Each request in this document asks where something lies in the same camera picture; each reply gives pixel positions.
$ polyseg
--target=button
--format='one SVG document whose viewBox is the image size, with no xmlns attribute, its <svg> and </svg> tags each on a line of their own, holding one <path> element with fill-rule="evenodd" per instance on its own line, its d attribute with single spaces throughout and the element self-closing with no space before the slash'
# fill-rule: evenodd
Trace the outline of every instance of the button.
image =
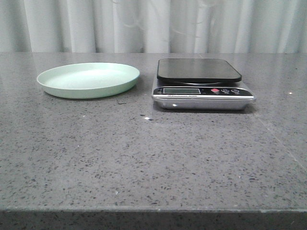
<svg viewBox="0 0 307 230">
<path fill-rule="evenodd" d="M 239 93 L 239 92 L 240 92 L 240 90 L 238 90 L 238 89 L 232 89 L 232 90 L 231 90 L 231 92 L 234 92 L 234 93 Z"/>
<path fill-rule="evenodd" d="M 228 89 L 221 89 L 222 92 L 228 93 L 229 90 Z"/>
<path fill-rule="evenodd" d="M 219 92 L 220 90 L 219 90 L 219 89 L 214 88 L 214 89 L 211 89 L 211 91 L 212 91 L 212 92 Z"/>
</svg>

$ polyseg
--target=plate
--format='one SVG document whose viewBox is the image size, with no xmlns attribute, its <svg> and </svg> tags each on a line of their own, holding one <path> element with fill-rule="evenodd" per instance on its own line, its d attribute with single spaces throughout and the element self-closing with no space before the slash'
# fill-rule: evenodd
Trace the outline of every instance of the plate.
<svg viewBox="0 0 307 230">
<path fill-rule="evenodd" d="M 132 88 L 140 71 L 118 63 L 80 63 L 42 72 L 37 82 L 56 97 L 93 99 L 108 97 Z"/>
</svg>

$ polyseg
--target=scale control panel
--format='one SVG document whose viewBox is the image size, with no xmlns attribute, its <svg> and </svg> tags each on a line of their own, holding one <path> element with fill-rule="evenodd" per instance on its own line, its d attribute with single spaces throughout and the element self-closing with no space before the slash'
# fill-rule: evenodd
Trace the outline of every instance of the scale control panel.
<svg viewBox="0 0 307 230">
<path fill-rule="evenodd" d="M 227 87 L 160 87 L 153 94 L 163 98 L 253 98 L 253 95 L 242 88 Z"/>
</svg>

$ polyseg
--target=curtain fold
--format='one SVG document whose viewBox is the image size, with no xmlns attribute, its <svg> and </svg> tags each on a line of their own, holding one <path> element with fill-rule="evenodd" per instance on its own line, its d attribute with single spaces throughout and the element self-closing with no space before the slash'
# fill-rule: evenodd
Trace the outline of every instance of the curtain fold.
<svg viewBox="0 0 307 230">
<path fill-rule="evenodd" d="M 307 53 L 307 1 L 1 0 L 0 51 Z"/>
</svg>

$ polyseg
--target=red button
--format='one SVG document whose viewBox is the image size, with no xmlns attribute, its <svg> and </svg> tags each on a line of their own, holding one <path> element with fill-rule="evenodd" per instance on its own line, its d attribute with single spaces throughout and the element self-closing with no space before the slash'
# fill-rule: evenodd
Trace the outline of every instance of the red button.
<svg viewBox="0 0 307 230">
<path fill-rule="evenodd" d="M 220 90 L 214 88 L 214 89 L 211 89 L 212 92 L 219 92 Z"/>
</svg>

